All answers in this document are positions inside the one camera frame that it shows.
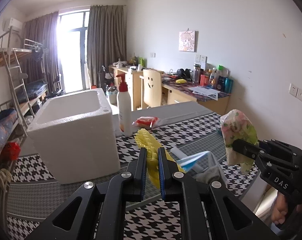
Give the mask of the right hand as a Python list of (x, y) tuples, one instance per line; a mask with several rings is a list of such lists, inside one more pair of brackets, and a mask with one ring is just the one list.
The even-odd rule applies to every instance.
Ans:
[[(295, 216), (294, 223), (296, 226), (302, 226), (302, 204), (299, 204), (295, 207), (295, 211), (297, 212)], [(288, 218), (288, 202), (286, 197), (281, 194), (279, 191), (277, 192), (276, 199), (274, 200), (272, 206), (271, 213), (271, 221), (275, 225), (283, 224)]]

